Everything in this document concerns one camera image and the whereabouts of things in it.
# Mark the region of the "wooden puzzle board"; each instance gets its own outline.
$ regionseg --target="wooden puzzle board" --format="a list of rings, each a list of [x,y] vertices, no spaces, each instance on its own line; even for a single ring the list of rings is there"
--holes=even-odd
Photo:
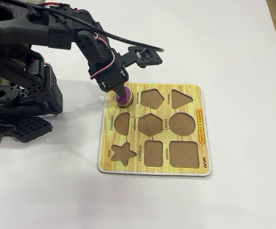
[[[126,83],[125,86],[130,88],[133,93],[133,104],[129,108],[120,108],[116,103],[115,92],[110,91],[106,94],[103,122],[102,122],[102,134],[99,151],[98,167],[99,170],[105,173],[121,173],[121,174],[149,174],[149,175],[176,175],[176,176],[207,176],[211,171],[208,140],[206,133],[205,114],[203,108],[202,92],[196,85],[191,84],[158,84],[158,83]],[[147,106],[141,105],[141,94],[143,92],[156,89],[164,101],[157,109],[152,109]],[[177,109],[172,108],[172,90],[176,90],[177,95],[187,95],[193,99],[192,102],[180,106]],[[161,100],[160,95],[152,96],[156,100]],[[149,101],[142,98],[143,104],[148,104]],[[128,135],[125,133],[119,134],[115,130],[114,122],[116,118],[122,113],[129,113],[129,125]],[[179,136],[173,133],[170,129],[170,119],[188,114],[194,119],[195,128],[193,132],[188,136]],[[146,122],[147,125],[153,125],[157,122],[157,117],[162,121],[162,131],[153,135],[147,136],[146,134],[138,130],[139,125],[145,125],[145,120],[141,119],[144,116],[151,116],[152,119]],[[151,141],[161,142],[161,155],[152,154],[148,149],[147,156],[145,154],[145,146],[148,147]],[[136,153],[136,156],[131,152],[133,157],[128,159],[128,165],[124,166],[121,161],[112,161],[115,154],[113,151],[118,149],[118,146],[128,145],[130,151]],[[189,151],[196,148],[198,154],[190,153]],[[154,151],[158,150],[158,146],[153,144]],[[154,163],[149,156],[154,156]],[[185,160],[196,160],[182,166],[179,157],[183,156]]]

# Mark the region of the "cable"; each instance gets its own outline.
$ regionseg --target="cable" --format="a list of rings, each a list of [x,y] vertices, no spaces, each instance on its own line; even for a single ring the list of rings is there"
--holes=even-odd
[[[104,43],[104,44],[106,45],[107,48],[109,48],[108,44],[107,44],[102,38],[99,38],[99,35],[98,35],[97,33],[95,33],[95,34],[96,34],[95,39],[98,40],[98,41],[101,41],[102,43]],[[115,56],[114,56],[114,54],[113,54],[113,52],[112,52],[111,50],[110,50],[110,52],[111,52],[111,55],[112,55],[112,57],[113,57],[111,63],[110,63],[109,65],[107,65],[106,67],[104,67],[104,68],[98,70],[98,71],[97,71],[96,73],[94,73],[93,75],[91,75],[91,76],[90,76],[90,79],[93,79],[97,74],[99,74],[99,73],[101,73],[101,72],[107,70],[108,68],[110,68],[110,67],[112,66],[112,64],[114,63],[114,60],[115,60]]]
[[[28,7],[28,4],[25,3],[25,2],[21,2],[21,1],[17,1],[17,0],[4,0],[5,2],[9,2],[9,3],[13,3],[13,4],[16,4],[16,5],[20,5],[20,6],[23,6],[25,8]],[[55,13],[55,14],[58,14],[60,16],[63,16],[63,17],[66,17],[68,19],[71,19],[72,21],[75,21],[79,24],[82,24],[92,30],[94,30],[95,32],[98,32],[98,33],[101,33],[103,34],[104,36],[107,36],[107,37],[110,37],[111,39],[114,39],[114,40],[117,40],[117,41],[120,41],[120,42],[123,42],[123,43],[126,43],[126,44],[131,44],[131,45],[135,45],[135,46],[140,46],[140,47],[143,47],[143,48],[147,48],[149,50],[153,50],[153,51],[156,51],[156,52],[164,52],[164,49],[162,48],[159,48],[159,47],[155,47],[155,46],[152,46],[152,45],[148,45],[148,44],[143,44],[143,43],[139,43],[139,42],[134,42],[134,41],[131,41],[131,40],[128,40],[128,39],[125,39],[125,38],[122,38],[122,37],[119,37],[119,36],[116,36],[116,35],[113,35],[111,33],[108,33],[108,32],[105,32],[97,27],[95,27],[94,25],[91,25],[83,20],[80,20],[78,18],[75,18],[71,15],[68,15],[66,13],[63,13],[63,12],[60,12],[56,9],[53,9],[53,8],[46,8],[46,7],[42,7],[42,6],[39,6],[39,5],[32,5],[32,7],[34,9],[37,9],[37,10],[41,10],[41,11],[46,11],[46,12],[50,12],[50,13]]]

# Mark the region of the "hexagon cutout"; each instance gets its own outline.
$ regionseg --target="hexagon cutout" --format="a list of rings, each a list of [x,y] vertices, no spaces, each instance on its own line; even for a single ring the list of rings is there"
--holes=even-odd
[[[163,103],[164,98],[157,89],[151,89],[141,92],[141,105],[158,109]]]
[[[138,120],[138,131],[146,136],[154,136],[162,131],[162,119],[153,114],[147,114]]]

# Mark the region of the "black bracket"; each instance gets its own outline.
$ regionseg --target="black bracket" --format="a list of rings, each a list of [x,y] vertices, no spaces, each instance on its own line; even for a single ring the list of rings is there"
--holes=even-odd
[[[141,68],[145,68],[148,65],[162,64],[162,59],[157,52],[138,46],[128,47],[128,53],[124,54],[122,58],[126,68],[134,63],[137,63]]]

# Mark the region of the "white surface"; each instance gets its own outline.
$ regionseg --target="white surface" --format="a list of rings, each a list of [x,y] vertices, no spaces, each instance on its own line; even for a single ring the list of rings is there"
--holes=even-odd
[[[64,113],[29,144],[0,146],[0,229],[276,228],[276,33],[264,0],[71,1],[114,34],[164,47],[131,82],[204,92],[212,174],[102,174],[104,93],[79,49],[34,47],[54,69]],[[121,54],[127,45],[111,41]]]

